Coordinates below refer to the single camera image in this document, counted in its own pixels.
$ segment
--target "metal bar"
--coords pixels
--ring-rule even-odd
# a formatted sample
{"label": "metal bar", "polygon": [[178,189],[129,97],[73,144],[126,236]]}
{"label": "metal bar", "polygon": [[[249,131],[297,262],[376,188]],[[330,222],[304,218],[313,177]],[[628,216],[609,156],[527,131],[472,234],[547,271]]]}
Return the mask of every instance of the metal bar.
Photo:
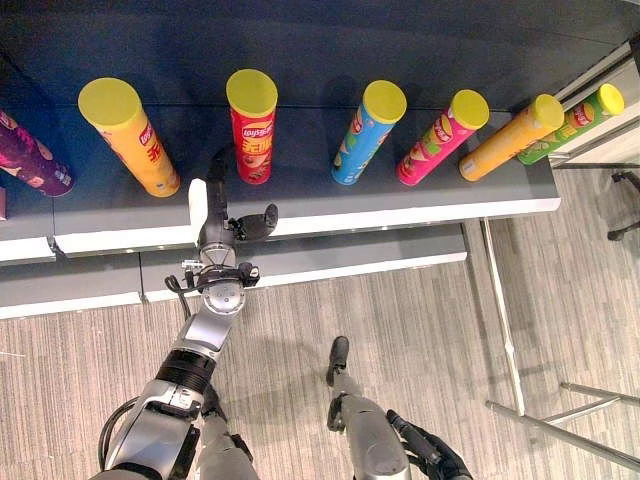
{"label": "metal bar", "polygon": [[543,418],[542,421],[550,425],[558,425],[561,423],[569,422],[571,420],[575,420],[576,418],[582,417],[583,415],[597,412],[598,410],[602,410],[603,408],[606,408],[609,405],[613,405],[614,403],[619,401],[620,397],[603,398],[602,400],[583,405],[582,407],[574,408],[573,410],[568,410],[566,412],[558,413],[557,415]]}
{"label": "metal bar", "polygon": [[502,281],[496,264],[496,256],[493,250],[493,238],[491,237],[491,229],[489,228],[489,219],[484,218],[480,222],[482,225],[482,233],[484,235],[484,243],[489,260],[491,271],[491,280],[493,281],[493,293],[498,304],[498,314],[500,316],[500,327],[502,329],[502,340],[504,342],[504,351],[507,357],[507,365],[509,367],[509,376],[511,378],[511,388],[513,397],[516,402],[516,411],[518,415],[524,415],[524,395],[522,394],[522,384],[520,382],[520,373],[516,363],[515,347],[511,338],[511,327],[509,326],[509,317],[507,316],[507,307],[504,302],[504,292],[502,291]]}
{"label": "metal bar", "polygon": [[589,440],[588,438],[581,437],[580,435],[576,435],[571,432],[567,432],[562,428],[554,427],[553,425],[549,425],[548,423],[543,422],[537,418],[530,417],[528,415],[518,415],[518,413],[510,408],[504,407],[495,402],[486,402],[485,405],[487,408],[493,410],[500,415],[504,415],[505,417],[509,417],[515,420],[518,423],[522,423],[523,425],[531,425],[533,427],[537,427],[542,430],[547,435],[551,435],[552,437],[556,437],[560,440],[563,440],[571,445],[586,450],[587,452],[593,453],[594,455],[598,455],[610,462],[617,463],[623,467],[629,468],[634,472],[640,472],[640,458],[633,457],[627,453],[620,452],[611,447],[607,447],[606,445],[602,445],[600,443],[594,442],[593,440]]}
{"label": "metal bar", "polygon": [[575,107],[578,103],[584,100],[588,95],[592,92],[596,91],[600,85],[608,82],[613,78],[617,73],[619,73],[623,68],[633,65],[635,62],[633,60],[633,55],[631,51],[625,54],[624,57],[619,58],[611,65],[607,66],[604,70],[602,70],[597,75],[593,76],[585,83],[577,87],[568,95],[563,95],[561,98],[558,98],[560,103],[562,103],[562,108],[565,110],[569,110],[570,108]]}
{"label": "metal bar", "polygon": [[640,397],[632,397],[631,395],[625,395],[623,393],[610,392],[608,390],[601,390],[599,388],[585,387],[584,385],[578,385],[577,383],[562,382],[560,383],[562,388],[566,388],[571,392],[584,393],[585,395],[593,395],[600,398],[620,397],[622,403],[626,405],[634,405],[640,407]]}

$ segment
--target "orange chip can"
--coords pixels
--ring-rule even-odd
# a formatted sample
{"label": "orange chip can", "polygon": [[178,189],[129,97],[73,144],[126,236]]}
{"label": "orange chip can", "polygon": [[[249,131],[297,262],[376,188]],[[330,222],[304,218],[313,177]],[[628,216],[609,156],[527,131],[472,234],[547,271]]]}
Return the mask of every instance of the orange chip can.
{"label": "orange chip can", "polygon": [[227,81],[227,98],[238,175],[246,183],[260,185],[271,176],[276,85],[259,70],[238,70]]}
{"label": "orange chip can", "polygon": [[142,109],[134,88],[117,78],[89,82],[78,96],[82,116],[154,197],[169,197],[180,177]]}

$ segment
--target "chair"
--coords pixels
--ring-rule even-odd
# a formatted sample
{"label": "chair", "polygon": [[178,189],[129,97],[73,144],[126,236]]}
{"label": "chair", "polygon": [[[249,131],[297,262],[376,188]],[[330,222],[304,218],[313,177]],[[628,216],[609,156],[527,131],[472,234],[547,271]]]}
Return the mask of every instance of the chair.
{"label": "chair", "polygon": [[[626,178],[634,187],[636,187],[636,189],[640,193],[640,178],[638,178],[635,173],[630,171],[618,172],[611,175],[611,178],[613,179],[614,183],[618,183],[620,180]],[[611,230],[609,233],[607,233],[607,238],[611,241],[619,242],[623,239],[625,233],[630,232],[631,230],[636,230],[638,228],[640,228],[640,221],[632,223],[631,225],[624,228]]]}

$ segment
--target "chair wheel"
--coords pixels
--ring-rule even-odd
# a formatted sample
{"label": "chair wheel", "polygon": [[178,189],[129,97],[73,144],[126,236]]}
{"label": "chair wheel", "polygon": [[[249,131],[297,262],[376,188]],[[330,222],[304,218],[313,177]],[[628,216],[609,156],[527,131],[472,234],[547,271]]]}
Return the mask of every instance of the chair wheel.
{"label": "chair wheel", "polygon": [[624,233],[620,233],[616,231],[607,233],[607,238],[612,242],[619,242],[620,240],[622,240],[623,237],[624,237]]}

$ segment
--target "pink chip can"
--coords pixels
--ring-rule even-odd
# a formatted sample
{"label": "pink chip can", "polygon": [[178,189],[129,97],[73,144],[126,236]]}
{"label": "pink chip can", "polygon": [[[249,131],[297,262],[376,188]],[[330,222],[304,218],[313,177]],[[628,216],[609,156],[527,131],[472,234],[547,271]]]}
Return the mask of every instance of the pink chip can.
{"label": "pink chip can", "polygon": [[488,120],[489,106],[482,95],[460,90],[451,106],[398,164],[396,176],[405,185],[417,185]]}

